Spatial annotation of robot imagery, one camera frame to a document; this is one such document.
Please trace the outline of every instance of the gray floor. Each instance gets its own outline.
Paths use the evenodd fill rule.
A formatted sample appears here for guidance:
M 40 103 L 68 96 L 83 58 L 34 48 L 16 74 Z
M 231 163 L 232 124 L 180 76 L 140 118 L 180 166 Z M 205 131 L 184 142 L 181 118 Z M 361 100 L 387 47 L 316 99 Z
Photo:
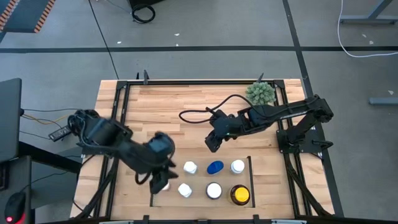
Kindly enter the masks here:
M 128 8 L 125 0 L 113 2 Z M 150 24 L 132 22 L 128 13 L 104 0 L 92 3 L 110 47 L 293 46 L 279 0 L 166 0 L 154 6 L 157 17 Z M 376 3 L 346 0 L 344 13 L 366 14 Z M 301 46 L 338 46 L 340 1 L 289 0 L 289 4 Z M 385 13 L 398 16 L 398 1 Z M 341 28 L 347 46 L 398 45 L 397 34 L 397 25 Z M 0 48 L 74 47 L 104 47 L 84 0 L 57 0 L 39 34 L 8 33 L 0 43 Z M 123 52 L 112 56 L 123 79 L 135 78 L 143 69 L 151 78 L 256 78 L 262 72 L 265 78 L 301 77 L 295 52 Z M 398 55 L 351 58 L 343 52 L 304 52 L 303 56 L 314 93 L 326 98 L 335 113 L 323 127 L 327 140 L 335 143 L 330 149 L 331 161 L 346 217 L 398 220 L 398 107 L 368 104 L 371 96 L 390 96 L 389 91 L 398 94 Z M 0 54 L 0 67 L 0 80 L 22 78 L 23 108 L 43 110 L 92 108 L 100 80 L 115 78 L 107 53 Z M 31 114 L 55 119 L 68 112 Z M 21 130 L 42 136 L 55 129 L 28 120 L 21 123 Z M 69 137 L 52 143 L 25 134 L 21 140 L 57 153 L 76 141 Z M 54 172 L 45 167 L 36 170 L 33 179 Z M 63 195 L 53 197 L 64 200 L 38 209 L 37 220 L 65 220 L 72 205 L 75 176 L 46 181 L 62 185 Z

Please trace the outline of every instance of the white cap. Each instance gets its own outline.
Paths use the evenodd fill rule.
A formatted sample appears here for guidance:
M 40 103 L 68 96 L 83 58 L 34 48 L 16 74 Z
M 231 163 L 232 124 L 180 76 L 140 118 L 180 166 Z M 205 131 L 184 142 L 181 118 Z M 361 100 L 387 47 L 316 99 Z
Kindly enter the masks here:
M 178 187 L 178 192 L 184 197 L 189 197 L 192 194 L 192 189 L 187 184 L 182 183 Z
M 240 159 L 233 161 L 231 169 L 235 173 L 241 173 L 244 170 L 244 162 Z
M 183 169 L 190 174 L 194 174 L 197 171 L 198 166 L 194 162 L 188 161 L 185 163 Z
M 211 183 L 207 186 L 206 192 L 210 198 L 218 198 L 222 193 L 222 189 L 219 184 Z
M 168 190 L 170 188 L 170 183 L 168 182 L 167 184 L 166 184 L 166 186 L 164 186 L 164 188 L 162 189 L 162 190 Z

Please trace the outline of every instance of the green succulent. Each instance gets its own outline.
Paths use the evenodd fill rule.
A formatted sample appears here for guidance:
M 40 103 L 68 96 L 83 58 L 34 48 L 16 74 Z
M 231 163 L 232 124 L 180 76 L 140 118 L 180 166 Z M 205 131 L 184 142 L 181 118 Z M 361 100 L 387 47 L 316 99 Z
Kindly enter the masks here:
M 266 105 L 275 102 L 275 89 L 266 82 L 255 82 L 246 89 L 246 98 L 253 105 Z

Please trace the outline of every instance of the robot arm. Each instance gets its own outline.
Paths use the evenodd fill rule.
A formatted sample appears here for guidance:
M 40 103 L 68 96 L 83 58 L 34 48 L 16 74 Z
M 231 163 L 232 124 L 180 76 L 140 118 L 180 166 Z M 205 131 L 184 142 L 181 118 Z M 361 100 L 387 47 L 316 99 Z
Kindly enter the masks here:
M 136 171 L 137 184 L 143 184 L 152 174 L 152 194 L 162 190 L 169 179 L 178 177 L 169 170 L 169 167 L 175 167 L 171 161 L 175 150 L 174 142 L 164 133 L 155 133 L 151 140 L 139 144 L 131 140 L 133 133 L 128 127 L 114 119 L 101 118 L 94 110 L 77 111 L 68 118 L 68 126 L 79 137 L 78 145 L 83 148 L 83 154 L 104 154 L 119 158 Z M 138 174 L 147 174 L 147 177 L 138 181 Z
M 298 144 L 312 126 L 319 122 L 329 122 L 333 117 L 326 100 L 318 95 L 281 106 L 252 106 L 238 111 L 237 116 L 233 114 L 227 116 L 221 110 L 213 111 L 209 108 L 207 110 L 213 114 L 210 124 L 214 130 L 205 139 L 211 152 L 216 152 L 223 140 L 228 141 L 231 138 L 258 133 L 276 121 L 305 115 L 296 126 L 286 130 L 286 141 L 291 145 Z

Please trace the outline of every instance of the wooden table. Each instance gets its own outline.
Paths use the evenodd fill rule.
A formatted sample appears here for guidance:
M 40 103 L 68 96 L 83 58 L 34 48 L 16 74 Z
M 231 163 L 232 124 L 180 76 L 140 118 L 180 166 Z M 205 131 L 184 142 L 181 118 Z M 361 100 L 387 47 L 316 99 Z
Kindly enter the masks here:
M 284 83 L 289 102 L 304 99 L 300 80 L 284 80 Z M 111 116 L 116 84 L 116 80 L 101 82 L 95 106 L 95 110 L 101 116 Z M 173 160 L 179 167 L 189 158 L 251 156 L 255 208 L 150 207 L 149 182 L 137 185 L 134 181 L 134 171 L 120 162 L 111 219 L 142 220 L 143 215 L 149 215 L 151 220 L 252 219 L 254 214 L 258 214 L 261 219 L 293 218 L 284 159 L 279 152 L 275 136 L 278 129 L 276 123 L 261 133 L 224 142 L 217 153 L 211 153 L 204 141 L 212 130 L 210 124 L 188 124 L 178 118 L 182 110 L 203 110 L 206 106 L 216 106 L 231 94 L 245 95 L 246 87 L 247 85 L 134 85 L 129 92 L 125 125 L 134 131 L 133 140 L 138 142 L 147 141 L 159 130 L 169 134 L 175 141 L 176 153 Z M 279 103 L 282 104 L 278 89 L 277 93 Z M 121 117 L 123 96 L 124 90 L 119 99 L 116 119 Z M 222 106 L 222 110 L 226 114 L 236 114 L 238 110 L 247 107 L 243 100 L 232 98 Z M 209 116 L 193 113 L 186 114 L 185 117 L 200 120 Z M 293 122 L 297 123 L 300 119 L 301 117 L 294 118 Z M 98 187 L 102 161 L 103 156 L 95 156 L 81 169 L 75 194 L 75 202 L 81 207 L 89 202 Z M 308 189 L 325 210 L 334 213 L 321 160 L 311 154 L 301 154 L 301 161 Z M 170 190 L 176 190 L 181 181 L 171 180 L 170 184 Z M 297 186 L 296 191 L 300 213 L 304 214 L 303 200 Z M 105 192 L 101 215 L 104 215 L 107 197 L 108 194 Z M 73 206 L 71 217 L 79 212 Z

